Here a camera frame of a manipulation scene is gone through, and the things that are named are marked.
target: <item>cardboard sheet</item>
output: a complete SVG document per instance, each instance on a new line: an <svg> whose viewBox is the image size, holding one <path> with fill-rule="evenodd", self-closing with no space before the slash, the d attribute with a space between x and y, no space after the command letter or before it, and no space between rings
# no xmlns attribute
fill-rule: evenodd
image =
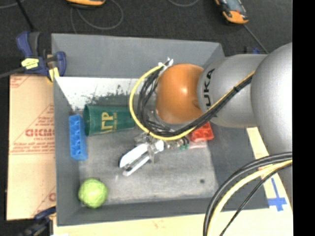
<svg viewBox="0 0 315 236"><path fill-rule="evenodd" d="M53 84L10 77L7 220L33 218L56 204Z"/></svg>

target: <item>blue lego brick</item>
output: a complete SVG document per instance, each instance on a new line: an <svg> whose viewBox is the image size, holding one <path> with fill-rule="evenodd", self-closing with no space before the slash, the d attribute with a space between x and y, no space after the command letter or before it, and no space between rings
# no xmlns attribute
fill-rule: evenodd
<svg viewBox="0 0 315 236"><path fill-rule="evenodd" d="M70 128L70 155L78 160L84 161L88 158L84 122L80 115L69 116Z"/></svg>

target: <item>gray bin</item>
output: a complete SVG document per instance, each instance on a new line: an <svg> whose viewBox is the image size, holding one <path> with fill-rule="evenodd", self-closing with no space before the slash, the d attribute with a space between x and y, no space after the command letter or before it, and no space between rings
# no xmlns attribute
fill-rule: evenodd
<svg viewBox="0 0 315 236"><path fill-rule="evenodd" d="M189 150L162 152L155 164L129 177L122 175L118 160L133 148L133 138L140 133L137 128L88 137L88 159L74 160L68 117L82 113L91 97L115 93L118 84L128 91L132 78L168 57L174 63L206 67L224 54L220 44L211 42L75 34L53 34L52 52L56 51L67 55L66 74L54 83L59 226L204 213L218 186L254 159L245 129L213 124L212 141ZM100 208L87 208L77 198L86 177L97 177L109 188ZM225 209L236 209L251 189L252 184L244 187ZM262 207L267 207L263 190L247 205Z"/></svg>

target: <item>tennis ball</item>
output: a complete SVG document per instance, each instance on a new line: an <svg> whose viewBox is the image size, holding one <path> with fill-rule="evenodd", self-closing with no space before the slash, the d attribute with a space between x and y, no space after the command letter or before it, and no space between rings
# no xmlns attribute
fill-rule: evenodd
<svg viewBox="0 0 315 236"><path fill-rule="evenodd" d="M101 206L105 202L107 194L106 185L94 177L85 179L78 191L79 200L90 208Z"/></svg>

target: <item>green cup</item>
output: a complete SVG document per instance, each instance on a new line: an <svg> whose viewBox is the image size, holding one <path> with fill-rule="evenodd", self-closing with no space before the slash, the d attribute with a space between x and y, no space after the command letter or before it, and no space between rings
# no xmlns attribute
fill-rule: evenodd
<svg viewBox="0 0 315 236"><path fill-rule="evenodd" d="M87 136L131 129L135 126L127 106L85 105L83 120Z"/></svg>

